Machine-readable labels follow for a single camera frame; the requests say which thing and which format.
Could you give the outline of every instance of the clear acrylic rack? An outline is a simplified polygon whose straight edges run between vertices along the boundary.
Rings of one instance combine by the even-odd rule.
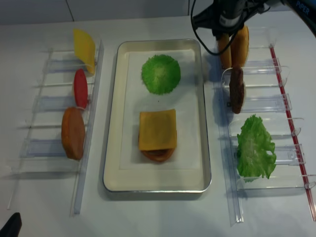
[[[10,167],[14,174],[74,173],[76,181],[72,214],[80,214],[102,69],[103,44],[99,39],[94,39],[94,42],[96,44],[94,75],[90,75],[86,70],[86,65],[75,56],[73,41],[69,43],[72,45],[69,47],[70,50],[52,48],[47,52],[48,60],[43,70],[43,77],[37,85],[39,92],[31,108],[32,117],[25,120],[24,127],[28,133],[24,139],[20,156],[6,161],[6,166]],[[76,106],[72,95],[72,85],[78,69],[84,70],[88,83],[88,106],[84,111],[82,110],[86,136],[83,157],[80,161],[67,158],[61,143],[63,113],[68,107]],[[18,187],[19,176],[16,177],[16,185],[12,191],[8,209],[12,206]]]
[[[291,116],[290,95],[284,89],[290,69],[281,66],[275,55],[276,32],[274,28],[249,28],[249,53],[243,67],[245,103],[238,115],[233,114],[230,107],[232,69],[223,70],[220,58],[215,58],[218,80],[214,89],[221,103],[219,120],[224,121],[219,125],[219,134],[231,225],[244,221],[241,201],[245,193],[253,195],[250,192],[260,190],[277,194],[277,190],[287,188],[306,191],[312,218],[316,221],[316,175],[308,175],[305,170],[307,161],[298,140],[304,119]],[[241,177],[237,171],[237,134],[253,114],[263,119],[276,144],[276,168],[269,179]]]

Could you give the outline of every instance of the sandwich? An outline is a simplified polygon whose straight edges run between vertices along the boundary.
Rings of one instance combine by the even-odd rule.
[[[177,147],[176,111],[141,112],[138,147],[153,161],[168,160]]]

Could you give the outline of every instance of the yellow cheese slice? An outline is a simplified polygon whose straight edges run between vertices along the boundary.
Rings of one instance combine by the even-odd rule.
[[[82,30],[74,29],[74,45],[75,56],[86,65],[88,72],[94,75],[95,44],[92,37]]]
[[[176,148],[176,111],[141,112],[138,147],[141,151]]]

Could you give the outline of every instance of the green lettuce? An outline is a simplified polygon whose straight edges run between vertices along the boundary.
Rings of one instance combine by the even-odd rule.
[[[177,60],[168,55],[155,55],[142,67],[142,80],[150,93],[162,95],[170,93],[181,79]]]
[[[243,177],[270,177],[276,165],[275,143],[260,117],[252,115],[237,135],[237,170]]]

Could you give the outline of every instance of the bottom bun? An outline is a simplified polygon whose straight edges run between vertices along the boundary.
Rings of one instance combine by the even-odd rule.
[[[174,149],[165,149],[157,151],[141,151],[147,158],[157,161],[164,162],[168,160],[174,152]]]

